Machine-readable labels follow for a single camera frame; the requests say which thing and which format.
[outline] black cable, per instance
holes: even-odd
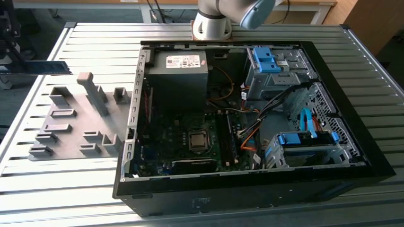
[[[256,149],[257,149],[256,154],[257,154],[257,156],[261,158],[261,163],[260,163],[260,165],[257,166],[257,168],[255,168],[255,169],[260,169],[260,168],[261,168],[261,165],[263,165],[263,163],[264,163],[264,151],[263,151],[263,149],[261,149],[260,130],[257,130],[257,132],[256,132],[255,135],[253,135],[253,142],[255,142],[255,147],[256,147]]]
[[[219,90],[219,97],[220,97],[220,98],[223,97],[221,91],[223,91],[223,90],[220,89],[220,90]],[[233,107],[233,106],[231,105],[231,103],[228,102],[227,99],[221,99],[221,101],[225,102],[225,104],[228,105],[229,108]]]
[[[291,11],[291,1],[289,0],[287,0],[287,1],[288,1],[288,9],[285,11],[285,17],[283,19],[280,19],[279,21],[273,22],[272,24],[277,24],[279,22],[283,22],[283,23],[285,22],[285,19],[289,15],[289,11]]]
[[[164,18],[164,14],[163,14],[163,11],[160,9],[160,5],[159,5],[157,0],[155,0],[155,3],[156,3],[156,6],[157,6],[157,10],[159,10],[159,13],[160,13],[160,17],[161,17],[163,23],[165,24],[165,18]]]
[[[180,15],[179,18],[177,18],[177,21],[181,19],[184,13],[185,13],[185,10],[183,10],[181,15]]]
[[[149,5],[149,8],[151,8],[151,11],[152,11],[152,14],[153,14],[153,18],[156,19],[156,21],[159,23],[159,19],[156,17],[155,10],[153,10],[153,7],[152,7],[152,4],[151,4],[149,0],[147,0],[147,4]]]
[[[253,130],[256,127],[259,127],[261,125],[261,121],[264,120],[264,118],[267,117],[267,113],[275,109],[285,100],[285,98],[288,97],[288,95],[296,91],[300,88],[305,88],[309,87],[312,85],[311,82],[303,82],[299,85],[293,85],[291,87],[288,87],[281,93],[279,93],[267,103],[267,105],[264,106],[264,108],[260,110],[257,117],[256,117],[256,121],[255,123],[245,129],[243,130],[241,135],[244,135],[245,133],[248,133],[251,130]]]

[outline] sticker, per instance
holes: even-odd
[[[165,58],[165,68],[199,68],[200,66],[199,55],[179,55]]]
[[[261,163],[261,158],[260,158],[260,156],[257,156],[257,154],[253,154],[252,158],[256,161],[256,163],[259,163],[259,164]]]
[[[277,64],[277,65],[285,65],[285,66],[287,66],[287,65],[288,65],[288,62],[287,62],[287,61],[277,61],[276,64]]]
[[[241,99],[247,101],[247,92],[241,91]]]
[[[192,208],[200,209],[205,207],[209,202],[211,202],[211,197],[196,198],[192,200]]]

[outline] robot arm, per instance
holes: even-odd
[[[228,39],[232,32],[231,20],[245,29],[256,29],[276,3],[276,0],[200,0],[192,26],[193,36],[199,40]]]

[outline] metal work surface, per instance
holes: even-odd
[[[79,23],[63,30],[49,56],[64,60],[75,75],[37,77],[0,146],[0,226],[403,226],[403,90],[351,31],[339,26],[233,27],[233,38],[315,43],[397,176],[323,203],[140,218],[112,198],[116,158],[32,162],[28,150],[51,108],[53,86],[73,89],[79,72],[92,72],[105,92],[115,87],[131,91],[140,41],[189,40],[191,26]]]

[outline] cable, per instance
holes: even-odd
[[[251,111],[251,109],[245,109],[244,108],[244,104],[245,104],[245,100],[243,100],[243,102],[241,102],[241,110]]]
[[[159,13],[160,13],[160,17],[161,17],[163,23],[165,24],[165,18],[164,18],[164,14],[163,14],[163,11],[160,9],[160,5],[159,5],[157,0],[155,0],[155,3],[156,3],[156,6],[157,6],[157,9],[159,9]]]
[[[233,90],[235,90],[235,85],[233,85],[233,81],[232,81],[232,78],[229,77],[229,75],[224,72],[224,70],[221,68],[219,68],[217,66],[213,66],[213,69],[219,69],[221,71],[221,73],[227,76],[228,80],[229,80],[229,83],[231,83],[231,90],[229,90],[229,93],[223,96],[223,97],[219,97],[219,98],[209,98],[208,100],[209,101],[217,101],[217,100],[221,100],[221,99],[225,99],[227,97],[229,97],[233,93]]]
[[[289,0],[287,0],[287,1],[288,1],[288,9],[285,11],[285,17],[283,19],[280,19],[279,21],[273,22],[272,24],[277,24],[279,22],[283,22],[283,23],[285,22],[285,18],[288,17],[289,11],[291,11],[291,1]]]
[[[157,21],[157,23],[160,23],[159,19],[156,17],[155,10],[153,10],[153,7],[152,7],[152,4],[151,4],[149,0],[147,0],[147,4],[149,5],[151,11],[152,11],[152,16],[153,16],[155,20]]]
[[[225,108],[225,107],[221,107],[221,106],[217,106],[211,100],[208,100],[208,103],[215,106],[217,109],[223,109],[223,110],[232,110],[232,111],[237,111],[240,113],[249,113],[249,111],[244,111],[244,110],[237,110],[235,108]]]
[[[177,20],[180,20],[180,19],[181,19],[181,17],[183,17],[183,15],[184,15],[184,13],[185,13],[185,10],[183,10],[181,15],[179,16]]]
[[[257,151],[255,148],[251,148],[251,147],[241,147],[241,150],[251,150],[251,151],[253,151],[253,152]]]
[[[251,139],[252,135],[255,134],[255,132],[259,130],[259,127],[252,131],[252,133],[249,134],[249,136],[247,137],[247,139],[244,140],[243,144],[241,144],[241,149],[244,148],[244,145],[247,144],[247,141]]]
[[[264,106],[264,108],[260,110],[257,116],[256,116],[256,121],[255,123],[247,127],[244,130],[241,130],[239,132],[239,136],[243,136],[245,133],[248,133],[249,130],[252,130],[256,126],[259,127],[261,123],[261,121],[264,120],[264,118],[267,117],[267,113],[275,109],[283,102],[284,99],[288,97],[288,95],[296,91],[300,88],[305,88],[309,87],[312,85],[311,82],[303,82],[300,85],[293,85],[291,87],[288,87],[281,93],[279,93],[267,103],[267,105]]]

